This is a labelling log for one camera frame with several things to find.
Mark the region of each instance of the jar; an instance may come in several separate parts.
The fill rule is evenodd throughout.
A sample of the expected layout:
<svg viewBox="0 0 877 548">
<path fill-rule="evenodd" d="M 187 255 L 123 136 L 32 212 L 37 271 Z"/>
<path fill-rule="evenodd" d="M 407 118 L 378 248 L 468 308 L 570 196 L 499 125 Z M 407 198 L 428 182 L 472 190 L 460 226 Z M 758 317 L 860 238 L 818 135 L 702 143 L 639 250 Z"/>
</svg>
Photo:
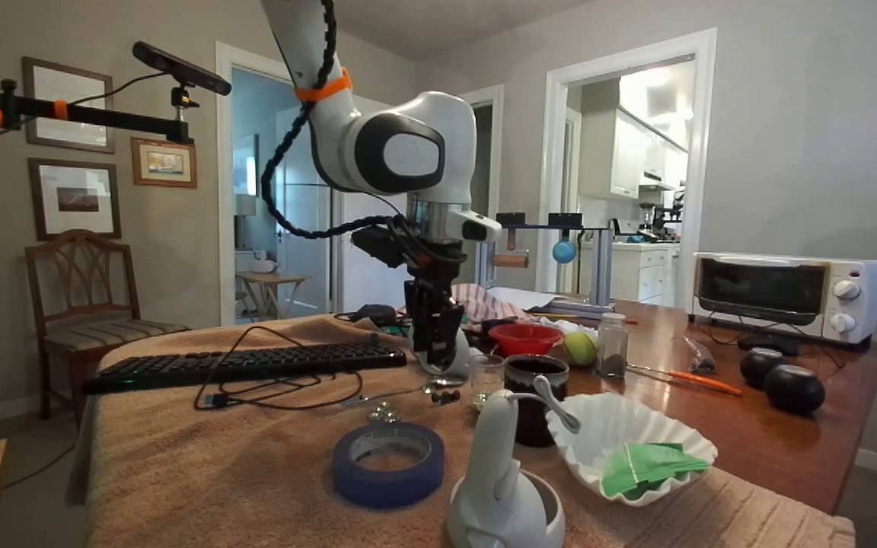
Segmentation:
<svg viewBox="0 0 877 548">
<path fill-rule="evenodd" d="M 621 379 L 628 368 L 623 314 L 603 314 L 597 327 L 597 373 Z"/>
</svg>

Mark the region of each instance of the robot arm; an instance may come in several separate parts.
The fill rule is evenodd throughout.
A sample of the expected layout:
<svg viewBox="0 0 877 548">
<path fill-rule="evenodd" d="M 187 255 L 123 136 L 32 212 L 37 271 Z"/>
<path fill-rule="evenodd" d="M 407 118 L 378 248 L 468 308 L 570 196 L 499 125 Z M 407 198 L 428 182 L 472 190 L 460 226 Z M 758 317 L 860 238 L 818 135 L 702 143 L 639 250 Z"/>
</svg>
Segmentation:
<svg viewBox="0 0 877 548">
<path fill-rule="evenodd" d="M 308 110 L 313 164 L 342 192 L 410 198 L 410 226 L 370 226 L 353 242 L 388 265 L 407 262 L 405 308 L 414 350 L 440 370 L 463 352 L 463 308 L 452 282 L 463 239 L 489 239 L 499 221 L 472 208 L 474 115 L 460 97 L 425 91 L 402 106 L 359 113 L 336 56 L 331 0 L 262 0 L 299 101 Z"/>
</svg>

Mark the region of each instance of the wooden chair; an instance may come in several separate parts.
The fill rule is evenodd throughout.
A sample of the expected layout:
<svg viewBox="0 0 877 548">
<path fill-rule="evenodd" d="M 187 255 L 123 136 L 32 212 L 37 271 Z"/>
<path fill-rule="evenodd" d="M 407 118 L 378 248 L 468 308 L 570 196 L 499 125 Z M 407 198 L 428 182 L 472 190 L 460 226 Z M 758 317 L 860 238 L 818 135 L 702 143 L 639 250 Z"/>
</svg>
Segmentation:
<svg viewBox="0 0 877 548">
<path fill-rule="evenodd" d="M 131 248 L 90 230 L 65 230 L 23 250 L 38 344 L 38 418 L 53 399 L 83 411 L 83 379 L 120 344 L 182 331 L 141 317 Z M 69 397 L 53 387 L 53 357 L 68 363 Z"/>
</svg>

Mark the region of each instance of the apple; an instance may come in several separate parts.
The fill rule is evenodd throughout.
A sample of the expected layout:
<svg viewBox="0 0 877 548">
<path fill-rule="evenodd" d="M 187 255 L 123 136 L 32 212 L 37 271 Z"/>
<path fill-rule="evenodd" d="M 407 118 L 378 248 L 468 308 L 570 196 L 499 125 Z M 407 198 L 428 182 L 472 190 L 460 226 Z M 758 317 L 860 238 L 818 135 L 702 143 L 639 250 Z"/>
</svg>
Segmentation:
<svg viewBox="0 0 877 548">
<path fill-rule="evenodd" d="M 565 331 L 563 352 L 571 368 L 595 368 L 597 363 L 597 344 L 589 331 Z"/>
</svg>

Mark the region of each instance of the green cloth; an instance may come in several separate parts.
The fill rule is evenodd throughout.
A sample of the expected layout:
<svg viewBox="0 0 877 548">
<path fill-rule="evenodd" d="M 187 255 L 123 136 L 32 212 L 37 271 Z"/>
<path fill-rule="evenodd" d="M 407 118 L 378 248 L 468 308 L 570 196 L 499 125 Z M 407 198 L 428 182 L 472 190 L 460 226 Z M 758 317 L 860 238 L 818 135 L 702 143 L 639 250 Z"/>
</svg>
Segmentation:
<svg viewBox="0 0 877 548">
<path fill-rule="evenodd" d="M 710 465 L 683 452 L 683 444 L 628 444 L 615 452 L 599 477 L 599 493 L 639 500 L 666 477 L 702 474 Z"/>
</svg>

